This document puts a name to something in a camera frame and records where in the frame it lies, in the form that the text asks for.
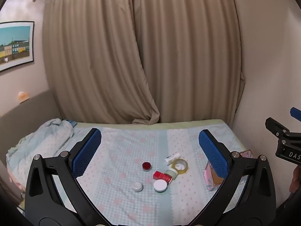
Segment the person's right hand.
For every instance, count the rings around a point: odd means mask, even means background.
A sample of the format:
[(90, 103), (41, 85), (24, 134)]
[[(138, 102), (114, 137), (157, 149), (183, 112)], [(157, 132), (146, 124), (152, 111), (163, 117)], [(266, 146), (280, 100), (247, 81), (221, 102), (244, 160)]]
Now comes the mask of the person's right hand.
[(300, 166), (297, 166), (293, 171), (293, 177), (289, 187), (289, 192), (295, 193), (299, 187), (300, 187)]

